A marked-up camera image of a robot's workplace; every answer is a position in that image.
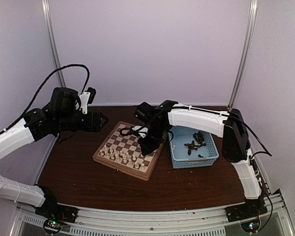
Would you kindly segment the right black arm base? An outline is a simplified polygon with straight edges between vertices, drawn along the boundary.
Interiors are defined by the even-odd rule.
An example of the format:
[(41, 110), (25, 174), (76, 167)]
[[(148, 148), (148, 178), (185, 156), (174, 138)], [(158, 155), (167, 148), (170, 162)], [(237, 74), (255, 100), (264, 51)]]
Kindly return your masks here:
[(225, 208), (228, 222), (241, 221), (249, 218), (256, 218), (267, 213), (267, 207), (263, 199), (246, 199), (245, 203), (228, 206)]

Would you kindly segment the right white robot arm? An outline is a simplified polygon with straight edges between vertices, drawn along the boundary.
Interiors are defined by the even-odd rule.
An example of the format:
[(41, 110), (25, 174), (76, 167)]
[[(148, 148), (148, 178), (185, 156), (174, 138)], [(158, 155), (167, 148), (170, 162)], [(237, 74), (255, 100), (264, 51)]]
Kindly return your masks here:
[(261, 188), (252, 165), (249, 136), (240, 111), (213, 111), (166, 100), (157, 107), (143, 102), (137, 107), (135, 117), (143, 125), (132, 126), (130, 132), (139, 137), (143, 154), (158, 149), (163, 133), (173, 126), (193, 128), (222, 138), (222, 156), (234, 166), (245, 198), (249, 200), (242, 206), (242, 213), (252, 217), (261, 209), (258, 200)]

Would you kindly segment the white queen chess piece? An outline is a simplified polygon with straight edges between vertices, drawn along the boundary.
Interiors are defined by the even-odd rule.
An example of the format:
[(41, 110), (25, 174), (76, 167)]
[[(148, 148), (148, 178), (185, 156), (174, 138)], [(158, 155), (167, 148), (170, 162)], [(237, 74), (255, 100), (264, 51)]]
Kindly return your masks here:
[(123, 163), (124, 163), (124, 164), (127, 164), (127, 162), (128, 162), (127, 157), (124, 157), (124, 158), (123, 158)]

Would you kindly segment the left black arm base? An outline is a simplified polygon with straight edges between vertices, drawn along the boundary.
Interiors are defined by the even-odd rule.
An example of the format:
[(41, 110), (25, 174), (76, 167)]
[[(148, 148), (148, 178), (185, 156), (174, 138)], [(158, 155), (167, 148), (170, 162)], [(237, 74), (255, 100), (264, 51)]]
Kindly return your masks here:
[(52, 191), (45, 186), (39, 186), (44, 193), (44, 202), (40, 207), (34, 207), (35, 213), (49, 220), (75, 223), (78, 209), (72, 206), (65, 206), (58, 203)]

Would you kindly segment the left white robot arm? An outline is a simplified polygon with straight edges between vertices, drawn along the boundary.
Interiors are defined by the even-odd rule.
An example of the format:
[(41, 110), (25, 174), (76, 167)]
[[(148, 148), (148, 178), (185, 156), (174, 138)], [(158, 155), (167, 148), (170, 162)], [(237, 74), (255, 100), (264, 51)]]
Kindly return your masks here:
[(96, 90), (79, 94), (70, 88), (55, 88), (43, 108), (25, 112), (0, 134), (0, 199), (41, 207), (50, 218), (61, 208), (52, 194), (34, 185), (43, 162), (43, 149), (61, 133), (99, 132), (108, 122), (100, 112), (92, 112)]

